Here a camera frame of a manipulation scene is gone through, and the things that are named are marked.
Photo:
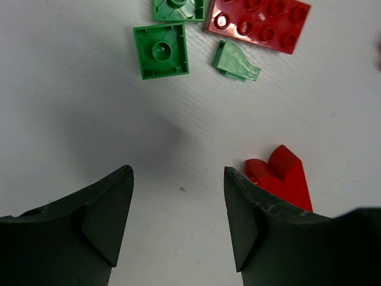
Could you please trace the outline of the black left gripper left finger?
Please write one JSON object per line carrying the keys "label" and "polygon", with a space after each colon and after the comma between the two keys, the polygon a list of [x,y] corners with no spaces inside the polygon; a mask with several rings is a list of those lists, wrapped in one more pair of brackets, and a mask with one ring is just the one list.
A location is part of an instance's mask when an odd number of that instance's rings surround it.
{"label": "black left gripper left finger", "polygon": [[1,218],[2,285],[107,285],[133,195],[133,169]]}

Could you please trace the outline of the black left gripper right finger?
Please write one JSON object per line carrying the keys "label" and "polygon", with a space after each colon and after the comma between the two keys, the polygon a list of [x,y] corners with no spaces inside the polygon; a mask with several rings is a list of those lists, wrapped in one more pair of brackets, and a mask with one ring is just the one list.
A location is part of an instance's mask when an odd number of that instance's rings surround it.
{"label": "black left gripper right finger", "polygon": [[224,197],[244,285],[379,285],[380,209],[330,218],[257,187],[233,167]]}

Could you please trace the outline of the green curved lego piece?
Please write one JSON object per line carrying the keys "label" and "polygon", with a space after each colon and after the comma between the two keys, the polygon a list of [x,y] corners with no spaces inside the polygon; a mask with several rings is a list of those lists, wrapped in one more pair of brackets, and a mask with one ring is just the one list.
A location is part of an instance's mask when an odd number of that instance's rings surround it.
{"label": "green curved lego piece", "polygon": [[245,82],[256,81],[261,69],[252,65],[241,48],[232,41],[220,41],[212,66],[222,75]]}

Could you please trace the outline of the green square lego brick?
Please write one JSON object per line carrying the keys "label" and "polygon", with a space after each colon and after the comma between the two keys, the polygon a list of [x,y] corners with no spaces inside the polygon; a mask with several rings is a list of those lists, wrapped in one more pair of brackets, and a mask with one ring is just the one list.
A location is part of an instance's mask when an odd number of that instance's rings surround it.
{"label": "green square lego brick", "polygon": [[143,80],[189,74],[184,22],[133,29]]}

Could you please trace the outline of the red lego plate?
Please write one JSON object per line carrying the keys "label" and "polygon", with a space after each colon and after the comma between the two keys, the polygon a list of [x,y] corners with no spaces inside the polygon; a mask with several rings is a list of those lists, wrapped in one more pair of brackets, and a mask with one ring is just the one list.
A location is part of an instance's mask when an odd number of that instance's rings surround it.
{"label": "red lego plate", "polygon": [[296,0],[216,0],[208,32],[293,54],[311,5]]}

